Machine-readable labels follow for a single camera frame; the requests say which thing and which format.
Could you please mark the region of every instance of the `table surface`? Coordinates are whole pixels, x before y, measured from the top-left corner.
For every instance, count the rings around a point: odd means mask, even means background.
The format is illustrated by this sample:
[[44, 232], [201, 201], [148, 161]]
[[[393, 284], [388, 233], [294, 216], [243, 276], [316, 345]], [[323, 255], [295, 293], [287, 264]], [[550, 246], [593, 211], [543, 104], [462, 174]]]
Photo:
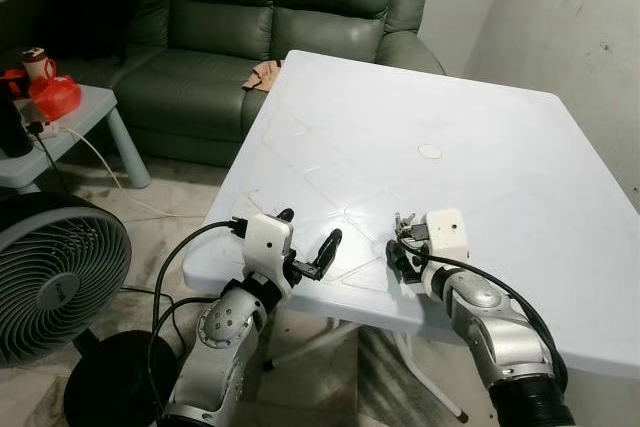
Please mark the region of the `table surface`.
[[[87, 85], [80, 87], [82, 89], [80, 105], [57, 122], [61, 127], [68, 127], [80, 135], [85, 135], [115, 107], [116, 97], [109, 89]], [[24, 117], [34, 118], [37, 116], [37, 109], [32, 102], [18, 101], [16, 105]], [[55, 137], [43, 139], [54, 160], [60, 158], [77, 141], [77, 138], [62, 130]], [[0, 186], [22, 187], [32, 182], [49, 167], [49, 160], [44, 151], [35, 142], [33, 150], [22, 157], [10, 158], [0, 151]]]
[[[304, 259], [343, 231], [291, 308], [459, 341], [384, 258], [396, 211], [455, 207], [471, 263], [537, 307], [570, 367], [640, 377], [640, 218], [555, 95], [293, 51], [205, 223], [285, 207]], [[241, 268], [222, 229], [183, 263], [203, 292]]]

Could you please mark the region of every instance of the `tiled floor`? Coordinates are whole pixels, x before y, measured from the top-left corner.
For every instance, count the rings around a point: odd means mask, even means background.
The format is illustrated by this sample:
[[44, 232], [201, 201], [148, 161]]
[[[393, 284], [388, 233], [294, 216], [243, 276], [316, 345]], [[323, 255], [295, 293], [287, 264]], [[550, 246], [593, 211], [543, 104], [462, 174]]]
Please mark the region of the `tiled floor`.
[[[122, 172], [117, 157], [109, 157], [117, 172]], [[154, 286], [157, 270], [171, 249], [201, 225], [203, 215], [224, 180], [225, 169], [146, 159], [153, 177], [143, 190], [127, 189], [131, 197], [171, 213], [188, 217], [168, 218], [149, 212], [130, 202], [113, 187], [112, 180], [93, 161], [91, 167], [61, 164], [66, 183], [74, 193], [118, 216], [129, 232], [133, 260], [126, 280], [130, 286]], [[41, 188], [59, 190], [50, 172], [39, 179]], [[192, 295], [182, 282], [179, 256], [165, 277], [164, 291], [177, 298]], [[141, 293], [121, 293], [94, 326], [100, 338], [130, 329], [148, 330], [152, 298]], [[199, 307], [186, 306], [179, 312], [178, 324], [187, 343], [194, 335], [194, 320]], [[274, 316], [262, 343], [248, 368], [243, 408], [235, 426], [308, 427], [411, 425], [458, 425], [424, 388], [404, 369], [393, 352], [385, 353], [383, 337], [371, 332], [352, 333], [314, 353], [300, 357], [273, 372], [262, 373], [261, 362], [295, 348], [330, 328], [328, 319], [314, 318], [280, 310]], [[374, 369], [358, 373], [358, 338], [368, 342], [360, 356], [373, 355]], [[162, 336], [174, 350], [178, 338], [171, 327]], [[488, 397], [475, 374], [472, 360], [464, 348], [443, 348], [416, 340], [418, 363], [425, 365], [434, 379], [452, 392], [463, 405], [473, 427], [495, 426]], [[3, 427], [64, 427], [62, 398], [68, 376], [80, 356], [67, 346], [38, 362], [20, 368], [0, 370], [0, 418]], [[471, 377], [474, 382], [467, 382]], [[360, 402], [357, 383], [362, 384]], [[370, 417], [356, 415], [358, 411]]]

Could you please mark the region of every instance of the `black fan base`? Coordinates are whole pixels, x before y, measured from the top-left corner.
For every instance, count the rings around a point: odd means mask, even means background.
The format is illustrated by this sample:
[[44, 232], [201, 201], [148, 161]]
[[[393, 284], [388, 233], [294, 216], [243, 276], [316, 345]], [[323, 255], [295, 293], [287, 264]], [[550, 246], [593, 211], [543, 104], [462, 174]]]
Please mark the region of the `black fan base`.
[[[64, 413], [70, 427], [148, 427], [155, 420], [147, 378], [151, 333], [116, 334], [82, 357], [64, 392]], [[153, 380], [166, 401], [177, 379], [176, 357], [156, 338], [151, 358]]]

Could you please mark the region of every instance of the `black bottle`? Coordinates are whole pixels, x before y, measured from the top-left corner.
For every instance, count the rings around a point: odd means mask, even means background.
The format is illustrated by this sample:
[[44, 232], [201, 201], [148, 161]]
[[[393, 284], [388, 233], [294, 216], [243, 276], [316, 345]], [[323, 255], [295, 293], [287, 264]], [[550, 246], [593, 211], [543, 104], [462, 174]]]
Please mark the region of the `black bottle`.
[[6, 85], [0, 84], [0, 149], [9, 157], [22, 157], [33, 144], [22, 127], [20, 113], [9, 98]]

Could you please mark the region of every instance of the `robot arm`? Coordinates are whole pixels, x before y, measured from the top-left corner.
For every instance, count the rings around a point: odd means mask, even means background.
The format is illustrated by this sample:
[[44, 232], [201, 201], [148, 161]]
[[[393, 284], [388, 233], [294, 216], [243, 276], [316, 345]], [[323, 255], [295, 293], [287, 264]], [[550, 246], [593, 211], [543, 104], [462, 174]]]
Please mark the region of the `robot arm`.
[[244, 280], [229, 282], [200, 315], [196, 342], [163, 412], [162, 427], [226, 427], [242, 394], [244, 369], [269, 313], [303, 276], [320, 280], [342, 240], [334, 230], [311, 264], [295, 260], [290, 209], [256, 215], [244, 233]]
[[460, 212], [430, 212], [413, 226], [411, 220], [396, 217], [398, 240], [423, 242], [424, 249], [414, 252], [428, 252], [420, 256], [427, 259], [421, 279], [425, 292], [444, 305], [453, 330], [469, 346], [500, 425], [575, 425], [563, 403], [549, 348], [527, 317], [514, 309], [503, 290], [446, 263], [464, 263], [469, 256]]

